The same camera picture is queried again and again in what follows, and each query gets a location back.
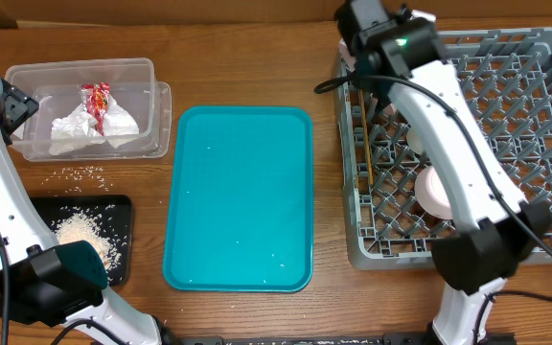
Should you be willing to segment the white napkin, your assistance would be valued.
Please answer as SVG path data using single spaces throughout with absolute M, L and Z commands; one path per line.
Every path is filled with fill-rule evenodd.
M 114 136 L 137 135 L 139 127 L 134 118 L 116 100 L 109 96 L 108 109 L 103 118 L 103 136 L 108 137 L 109 145 L 117 149 L 119 146 L 133 141 L 133 138 L 114 139 Z
M 51 155 L 80 150 L 87 146 L 102 144 L 103 136 L 94 128 L 97 120 L 84 110 L 76 107 L 69 115 L 56 118 L 52 122 Z

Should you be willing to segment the red snack wrapper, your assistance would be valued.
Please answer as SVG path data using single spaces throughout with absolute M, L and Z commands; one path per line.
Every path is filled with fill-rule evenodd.
M 80 94 L 85 111 L 97 121 L 94 128 L 103 135 L 104 115 L 108 109 L 110 85 L 106 82 L 87 83 L 81 87 Z

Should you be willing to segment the large pink plate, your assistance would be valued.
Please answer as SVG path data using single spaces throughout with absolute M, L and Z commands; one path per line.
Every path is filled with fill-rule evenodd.
M 351 56 L 347 44 L 344 39 L 341 38 L 338 42 L 338 52 L 346 64 L 346 69 L 348 72 L 353 73 L 355 71 L 355 63 L 357 60 Z M 395 115 L 397 109 L 385 99 L 382 99 L 377 96 L 376 93 L 371 94 L 370 98 L 371 104 L 374 106 L 374 111 L 376 113 L 382 113 L 388 116 Z

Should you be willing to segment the wooden chopstick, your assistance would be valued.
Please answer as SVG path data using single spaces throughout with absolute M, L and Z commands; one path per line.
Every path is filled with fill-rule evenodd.
M 365 108 L 365 96 L 362 90 L 358 91 L 359 95 L 359 105 L 361 109 L 361 126 L 362 126 L 362 136 L 363 136 L 363 146 L 365 151 L 365 161 L 368 172 L 368 187 L 372 190 L 374 186 L 374 174 L 373 174 L 373 164 L 372 156 L 370 150 L 370 142 L 368 137 L 368 126 L 367 126 L 367 117 L 366 117 L 366 108 Z

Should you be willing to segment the white cup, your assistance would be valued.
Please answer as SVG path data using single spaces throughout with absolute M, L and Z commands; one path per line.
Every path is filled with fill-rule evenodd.
M 406 143 L 418 155 L 422 155 L 425 152 L 423 143 L 413 128 L 410 128 L 406 133 Z

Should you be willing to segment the small pink plate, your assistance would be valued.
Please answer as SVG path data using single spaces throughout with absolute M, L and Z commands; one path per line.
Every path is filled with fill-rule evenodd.
M 414 193 L 421 207 L 438 219 L 452 219 L 449 198 L 433 166 L 424 168 L 416 177 Z

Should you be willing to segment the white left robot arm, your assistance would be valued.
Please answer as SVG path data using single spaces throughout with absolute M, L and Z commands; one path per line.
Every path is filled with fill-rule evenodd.
M 0 78 L 1 343 L 12 321 L 78 330 L 100 344 L 175 344 L 156 317 L 132 307 L 108 284 L 87 241 L 58 242 L 31 203 L 10 158 L 11 134 L 37 111 L 34 100 Z

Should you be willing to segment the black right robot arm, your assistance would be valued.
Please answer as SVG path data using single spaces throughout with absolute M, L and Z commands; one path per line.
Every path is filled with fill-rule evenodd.
M 347 1 L 334 92 L 350 263 L 435 268 L 421 333 L 384 344 L 512 344 L 486 322 L 523 263 L 552 262 L 552 28 L 440 32 Z

